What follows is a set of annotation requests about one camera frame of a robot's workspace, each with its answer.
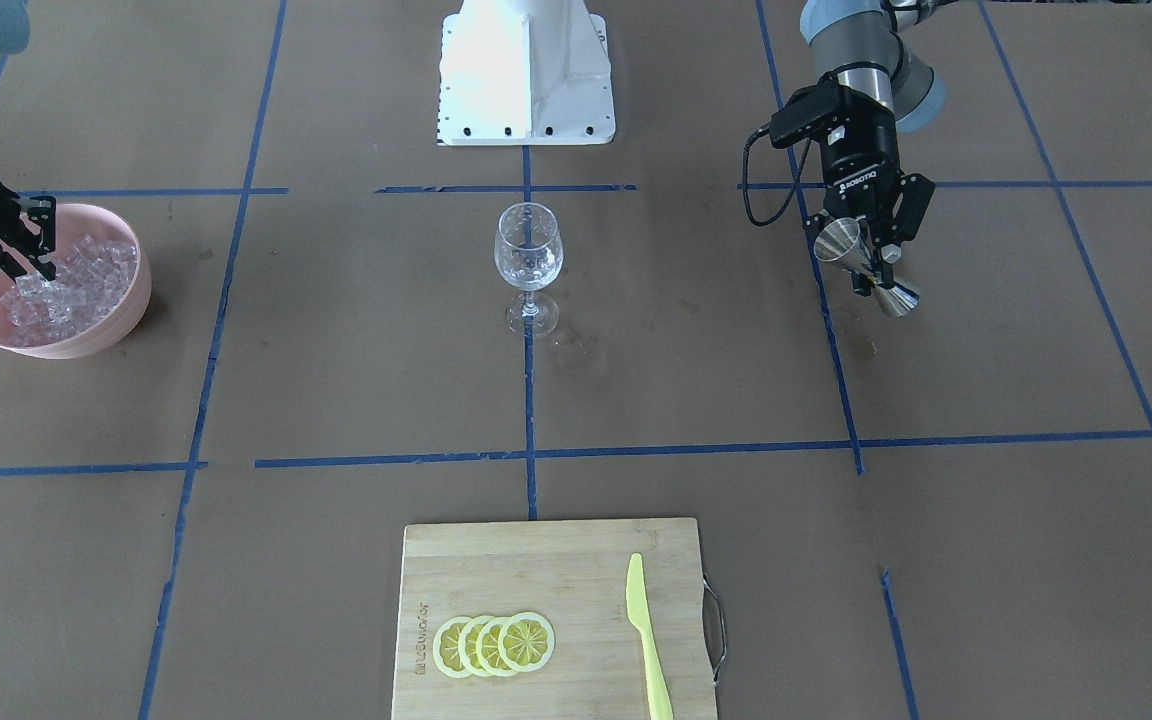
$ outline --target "ice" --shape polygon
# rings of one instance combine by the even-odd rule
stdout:
[[[92,327],[127,295],[136,274],[136,247],[122,238],[99,242],[88,234],[51,260],[55,281],[22,275],[0,297],[17,346],[50,344]]]

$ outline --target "sliced lemon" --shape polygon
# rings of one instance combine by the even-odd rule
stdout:
[[[488,675],[495,675],[498,679],[508,679],[518,674],[518,670],[506,665],[503,658],[500,657],[500,634],[511,621],[511,617],[498,617],[490,621],[483,626],[483,629],[479,630],[479,637],[473,642],[477,655],[479,655],[479,665],[488,672]]]
[[[554,626],[539,612],[521,612],[503,624],[497,646],[509,669],[535,673],[554,653]]]
[[[483,626],[490,623],[490,621],[495,620],[495,615],[479,615],[475,619],[468,620],[465,626],[461,628],[461,637],[456,641],[456,651],[460,655],[461,665],[470,670],[473,675],[480,676],[480,679],[490,679],[492,674],[483,669],[483,665],[479,665],[479,632],[483,630]]]
[[[440,626],[434,634],[434,666],[442,670],[448,679],[465,679],[471,675],[461,662],[461,652],[457,643],[461,642],[461,630],[465,629],[465,623],[470,619],[465,615],[457,615],[447,623]]]

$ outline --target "pink bowl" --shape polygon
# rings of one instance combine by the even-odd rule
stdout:
[[[73,357],[86,357],[114,346],[118,341],[127,338],[137,323],[141,323],[141,317],[145,314],[145,306],[150,304],[150,264],[145,258],[145,249],[136,238],[136,233],[132,233],[132,228],[123,222],[123,218],[119,218],[106,209],[98,209],[96,205],[58,205],[56,251],[65,250],[66,247],[78,242],[84,234],[90,234],[96,240],[129,240],[136,247],[136,272],[132,273],[132,286],[128,288],[127,295],[119,301],[113,311],[109,311],[109,314],[76,336],[32,347],[20,347],[12,342],[15,327],[8,318],[8,309],[0,302],[1,348],[20,355],[45,357],[50,361],[68,361]],[[5,291],[8,291],[12,282],[12,278],[8,278],[0,270],[0,297],[3,296]]]

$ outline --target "black cable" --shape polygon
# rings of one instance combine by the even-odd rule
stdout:
[[[806,145],[803,146],[803,156],[799,158],[799,168],[794,173],[794,184],[790,185],[790,192],[786,195],[785,202],[781,204],[781,209],[776,211],[772,218],[759,220],[755,219],[755,211],[749,206],[749,149],[755,145],[758,139],[767,132],[772,132],[772,126],[765,124],[756,129],[755,135],[749,136],[749,141],[745,141],[745,152],[741,157],[741,168],[740,168],[740,192],[741,199],[745,202],[745,218],[749,218],[749,222],[753,223],[755,227],[765,228],[770,223],[774,223],[776,220],[781,219],[785,211],[790,206],[790,202],[794,200],[794,196],[799,191],[799,180],[803,179],[803,168],[806,167],[808,151],[812,150],[812,138],[808,138]]]

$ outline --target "blue joint cap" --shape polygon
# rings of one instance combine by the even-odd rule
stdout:
[[[14,55],[29,44],[24,0],[0,0],[0,55]]]
[[[914,109],[909,111],[909,114],[896,120],[896,132],[914,132],[916,129],[920,129],[926,123],[932,122],[941,113],[947,94],[948,90],[945,86],[945,81],[941,79],[940,73],[932,70],[932,88],[927,88],[927,94],[923,96],[923,100],[918,105],[915,105]]]
[[[799,32],[803,40],[812,45],[812,40],[827,26],[842,18],[861,13],[881,13],[882,0],[808,0],[799,15]]]

